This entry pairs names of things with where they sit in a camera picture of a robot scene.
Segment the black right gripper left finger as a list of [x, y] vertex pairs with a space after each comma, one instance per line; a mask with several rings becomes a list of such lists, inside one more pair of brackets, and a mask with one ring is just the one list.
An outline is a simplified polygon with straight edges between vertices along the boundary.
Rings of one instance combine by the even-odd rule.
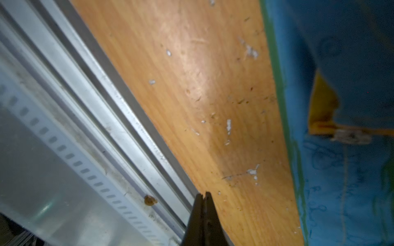
[[197, 194], [181, 246], [202, 246], [204, 244], [203, 195]]

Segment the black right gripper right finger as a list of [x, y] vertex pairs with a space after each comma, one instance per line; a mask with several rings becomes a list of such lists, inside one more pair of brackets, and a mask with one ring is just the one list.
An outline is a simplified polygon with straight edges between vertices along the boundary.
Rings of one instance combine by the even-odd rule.
[[229, 246], [210, 192], [203, 199], [203, 232], [205, 246]]

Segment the rainbow striped zip jacket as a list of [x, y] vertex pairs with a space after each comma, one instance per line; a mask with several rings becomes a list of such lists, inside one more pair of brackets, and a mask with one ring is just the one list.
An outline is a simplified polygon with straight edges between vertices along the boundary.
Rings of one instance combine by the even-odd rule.
[[305, 245], [393, 245], [393, 1], [261, 12]]

